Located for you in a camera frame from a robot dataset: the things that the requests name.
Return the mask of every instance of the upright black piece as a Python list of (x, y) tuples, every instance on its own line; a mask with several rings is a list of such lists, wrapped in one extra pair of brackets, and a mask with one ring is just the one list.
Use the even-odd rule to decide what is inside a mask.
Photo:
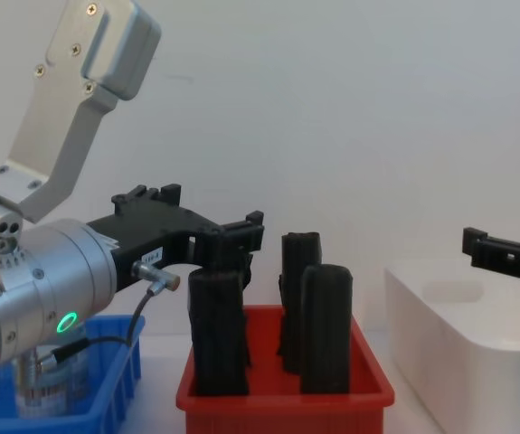
[(301, 391), (349, 393), (352, 275), (336, 265), (311, 266), (302, 287)]
[(189, 319), (197, 395), (248, 394), (241, 274), (194, 271), (189, 276)]
[(219, 225), (179, 206), (181, 186), (161, 189), (144, 185), (111, 201), (115, 213), (89, 223), (111, 238), (117, 267), (118, 290), (137, 281), (131, 269), (137, 260), (155, 258), (158, 268), (194, 264), (209, 270), (237, 270), (243, 286), (251, 279), (251, 252), (261, 249), (263, 213), (256, 211), (245, 221)]
[(472, 257), (473, 267), (520, 278), (520, 242), (492, 238), (484, 231), (466, 228), (462, 251)]
[(284, 371), (288, 373), (299, 373), (302, 275), (306, 267), (321, 263), (322, 247), (319, 233), (289, 233), (282, 237), (279, 293), (284, 306), (284, 316), (279, 353), (283, 359)]

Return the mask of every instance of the table surface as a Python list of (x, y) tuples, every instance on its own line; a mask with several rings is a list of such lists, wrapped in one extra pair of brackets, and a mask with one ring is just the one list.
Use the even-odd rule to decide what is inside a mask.
[[(394, 365), (386, 333), (367, 333), (366, 338), (396, 390), (396, 403), (384, 413), (384, 434), (444, 434)], [(189, 335), (141, 338), (143, 379), (121, 434), (185, 433), (175, 394), (190, 348)]]

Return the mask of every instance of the black cable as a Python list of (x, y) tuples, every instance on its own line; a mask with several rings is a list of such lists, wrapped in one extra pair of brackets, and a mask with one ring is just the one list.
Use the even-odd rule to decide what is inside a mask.
[(117, 344), (123, 344), (128, 346), (129, 348), (133, 345), (133, 336), (135, 334), (135, 329), (137, 328), (137, 322), (141, 317), (141, 313), (145, 308), (146, 304), (149, 302), (151, 298), (155, 296), (155, 293), (148, 289), (147, 293), (143, 296), (135, 312), (133, 313), (133, 317), (131, 318), (131, 322), (129, 323), (129, 329), (127, 332), (127, 339), (123, 339), (120, 336), (101, 336), (95, 337), (93, 339), (89, 339), (84, 337), (70, 344), (66, 344), (60, 348), (51, 351), (51, 354), (54, 356), (57, 363), (62, 363), (65, 360), (73, 357), (75, 354), (80, 353), (81, 351), (87, 349), (89, 346), (93, 344), (100, 344), (104, 342), (113, 342)]

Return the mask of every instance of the white plastic box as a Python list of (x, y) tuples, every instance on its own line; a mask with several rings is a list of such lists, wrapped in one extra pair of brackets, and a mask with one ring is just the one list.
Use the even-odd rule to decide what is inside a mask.
[(470, 258), (406, 261), (386, 291), (395, 362), (441, 427), (520, 434), (520, 280)]

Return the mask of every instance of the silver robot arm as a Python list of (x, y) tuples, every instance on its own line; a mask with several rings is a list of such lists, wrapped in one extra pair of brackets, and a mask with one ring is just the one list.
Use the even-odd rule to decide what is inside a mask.
[(0, 166), (0, 364), (98, 313), (117, 290), (113, 241), (61, 221), (23, 231), (72, 192), (103, 116), (133, 99), (161, 30), (129, 0), (68, 0)]

